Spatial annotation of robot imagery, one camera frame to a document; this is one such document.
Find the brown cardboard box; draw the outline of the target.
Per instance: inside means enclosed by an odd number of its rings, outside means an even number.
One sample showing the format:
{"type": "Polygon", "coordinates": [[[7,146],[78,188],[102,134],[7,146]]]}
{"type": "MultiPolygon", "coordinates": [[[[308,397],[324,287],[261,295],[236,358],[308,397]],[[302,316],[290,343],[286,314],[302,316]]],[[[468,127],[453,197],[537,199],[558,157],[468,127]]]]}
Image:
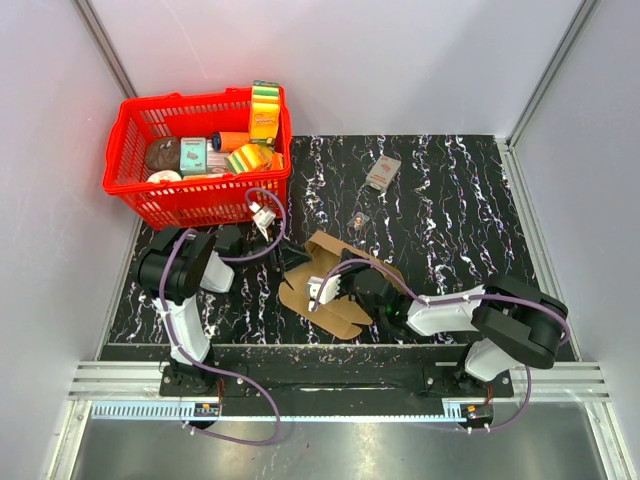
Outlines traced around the brown cardboard box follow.
{"type": "Polygon", "coordinates": [[[366,311],[374,305],[374,287],[358,287],[359,274],[385,279],[396,289],[404,280],[395,267],[323,231],[307,240],[305,252],[310,260],[284,274],[280,302],[341,340],[374,323],[366,311]]]}

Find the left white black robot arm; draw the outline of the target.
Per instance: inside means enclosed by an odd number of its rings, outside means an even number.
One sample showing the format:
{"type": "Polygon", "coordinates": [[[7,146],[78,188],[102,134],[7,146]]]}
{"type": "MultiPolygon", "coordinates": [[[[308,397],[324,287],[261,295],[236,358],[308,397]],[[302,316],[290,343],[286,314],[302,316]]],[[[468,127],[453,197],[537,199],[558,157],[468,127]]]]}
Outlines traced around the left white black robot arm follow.
{"type": "Polygon", "coordinates": [[[182,384],[201,396],[211,392],[217,381],[215,369],[204,363],[210,342],[197,307],[199,291],[228,293],[238,265],[265,262],[283,275],[310,261],[304,247],[286,238],[249,243],[235,225],[213,234],[177,227],[159,231],[138,259],[135,277],[162,316],[172,360],[187,365],[182,384]]]}

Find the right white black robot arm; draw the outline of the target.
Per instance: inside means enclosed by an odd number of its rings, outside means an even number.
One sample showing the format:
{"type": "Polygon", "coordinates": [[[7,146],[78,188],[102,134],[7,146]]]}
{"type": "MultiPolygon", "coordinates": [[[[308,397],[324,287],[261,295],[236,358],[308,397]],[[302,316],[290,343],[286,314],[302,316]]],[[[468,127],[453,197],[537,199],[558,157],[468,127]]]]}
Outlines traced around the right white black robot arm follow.
{"type": "Polygon", "coordinates": [[[477,332],[449,381],[476,396],[500,374],[518,367],[550,369],[568,342],[568,308],[559,300],[509,276],[493,276],[464,292],[418,295],[388,268],[350,259],[329,275],[333,285],[322,301],[342,296],[357,303],[395,336],[431,337],[477,332]]]}

